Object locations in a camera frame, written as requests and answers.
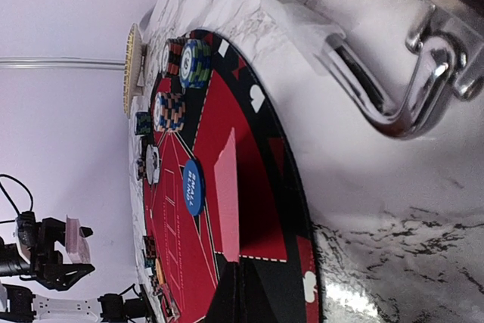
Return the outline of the orange round blind button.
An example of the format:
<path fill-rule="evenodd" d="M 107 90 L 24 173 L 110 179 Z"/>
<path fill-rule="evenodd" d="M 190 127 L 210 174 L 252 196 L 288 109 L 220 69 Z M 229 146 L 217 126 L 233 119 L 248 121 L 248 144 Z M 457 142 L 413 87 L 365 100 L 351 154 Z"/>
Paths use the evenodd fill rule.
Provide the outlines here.
<path fill-rule="evenodd" d="M 166 277 L 163 271 L 163 265 L 161 259 L 157 257 L 155 259 L 155 274 L 156 274 L 156 287 L 161 287 L 166 283 Z"/>

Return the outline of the red playing card deck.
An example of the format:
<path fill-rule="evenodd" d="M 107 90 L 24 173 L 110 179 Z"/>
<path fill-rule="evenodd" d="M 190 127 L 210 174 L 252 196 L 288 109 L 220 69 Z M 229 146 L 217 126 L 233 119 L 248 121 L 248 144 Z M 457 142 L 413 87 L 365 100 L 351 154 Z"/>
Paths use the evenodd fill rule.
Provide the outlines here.
<path fill-rule="evenodd" d="M 89 245 L 80 221 L 69 216 L 66 216 L 65 248 L 71 263 L 91 263 Z"/>

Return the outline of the single blue green chip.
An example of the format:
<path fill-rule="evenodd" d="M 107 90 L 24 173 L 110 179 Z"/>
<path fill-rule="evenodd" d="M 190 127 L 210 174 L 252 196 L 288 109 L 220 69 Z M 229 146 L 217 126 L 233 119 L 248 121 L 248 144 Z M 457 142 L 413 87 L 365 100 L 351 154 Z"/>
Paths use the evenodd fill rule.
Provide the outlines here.
<path fill-rule="evenodd" d="M 149 111 L 135 113 L 135 135 L 149 135 L 152 133 L 152 119 Z"/>

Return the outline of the small orange black chip pile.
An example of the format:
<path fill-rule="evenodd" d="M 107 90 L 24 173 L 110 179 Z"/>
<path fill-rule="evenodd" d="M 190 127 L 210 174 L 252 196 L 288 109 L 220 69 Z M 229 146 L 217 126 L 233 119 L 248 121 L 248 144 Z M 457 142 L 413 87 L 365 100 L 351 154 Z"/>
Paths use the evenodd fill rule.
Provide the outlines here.
<path fill-rule="evenodd" d="M 144 255 L 144 263 L 145 264 L 153 264 L 157 258 L 157 249 L 156 243 L 152 236 L 144 236 L 143 237 L 144 248 L 143 248 L 143 255 Z"/>

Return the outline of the white blue chip pile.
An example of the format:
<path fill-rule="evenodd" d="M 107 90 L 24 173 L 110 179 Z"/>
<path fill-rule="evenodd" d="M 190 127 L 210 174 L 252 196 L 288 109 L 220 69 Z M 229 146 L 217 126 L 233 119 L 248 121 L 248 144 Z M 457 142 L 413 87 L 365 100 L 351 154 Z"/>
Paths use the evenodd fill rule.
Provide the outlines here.
<path fill-rule="evenodd" d="M 180 132 L 185 125 L 186 104 L 181 93 L 157 92 L 153 122 L 156 132 Z"/>
<path fill-rule="evenodd" d="M 137 180 L 142 180 L 146 177 L 146 163 L 143 158 L 136 160 L 136 175 Z"/>

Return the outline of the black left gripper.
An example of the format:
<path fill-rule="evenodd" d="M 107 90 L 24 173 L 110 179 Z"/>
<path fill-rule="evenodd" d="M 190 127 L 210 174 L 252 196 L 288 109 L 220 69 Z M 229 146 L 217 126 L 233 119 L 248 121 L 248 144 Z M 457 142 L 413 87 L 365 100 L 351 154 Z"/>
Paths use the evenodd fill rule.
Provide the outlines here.
<path fill-rule="evenodd" d="M 30 252 L 29 268 L 21 278 L 48 289 L 64 289 L 60 276 L 63 256 L 54 248 L 56 241 L 64 245 L 64 222 L 51 217 L 37 222 L 35 216 L 19 216 L 17 236 Z"/>

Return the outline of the blue round blind button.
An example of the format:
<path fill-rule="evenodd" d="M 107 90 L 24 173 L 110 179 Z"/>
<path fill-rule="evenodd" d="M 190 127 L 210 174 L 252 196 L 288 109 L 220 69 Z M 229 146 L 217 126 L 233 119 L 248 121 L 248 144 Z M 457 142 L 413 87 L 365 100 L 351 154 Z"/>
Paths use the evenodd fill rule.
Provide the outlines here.
<path fill-rule="evenodd" d="M 199 216 L 205 207 L 206 183 L 200 161 L 191 158 L 183 171 L 183 197 L 188 212 Z"/>

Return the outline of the clear round dealer button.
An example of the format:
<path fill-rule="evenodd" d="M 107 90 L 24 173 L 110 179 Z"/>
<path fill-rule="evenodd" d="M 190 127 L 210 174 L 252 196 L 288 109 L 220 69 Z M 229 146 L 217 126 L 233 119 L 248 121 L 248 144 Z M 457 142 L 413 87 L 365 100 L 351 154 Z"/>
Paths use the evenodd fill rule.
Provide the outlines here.
<path fill-rule="evenodd" d="M 160 180 L 160 153 L 158 147 L 151 144 L 147 146 L 145 166 L 148 184 L 157 184 Z"/>

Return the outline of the black triangular button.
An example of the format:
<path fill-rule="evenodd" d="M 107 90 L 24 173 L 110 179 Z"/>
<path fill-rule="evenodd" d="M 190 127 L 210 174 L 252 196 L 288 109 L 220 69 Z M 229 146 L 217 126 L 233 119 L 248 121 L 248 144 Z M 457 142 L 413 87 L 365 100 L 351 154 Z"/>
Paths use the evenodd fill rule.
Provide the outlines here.
<path fill-rule="evenodd" d="M 180 312 L 168 284 L 163 284 L 161 287 L 160 301 L 166 322 L 177 322 L 180 318 Z"/>

